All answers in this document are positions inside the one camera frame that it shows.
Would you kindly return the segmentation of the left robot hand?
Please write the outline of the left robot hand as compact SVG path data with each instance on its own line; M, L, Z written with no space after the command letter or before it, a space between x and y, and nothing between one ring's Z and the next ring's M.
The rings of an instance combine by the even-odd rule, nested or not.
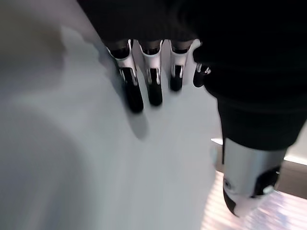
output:
M182 55L189 42L196 86L217 100L223 135L223 194L242 216L271 192L287 149L307 120L307 3L304 0L81 0L116 57L136 39Z

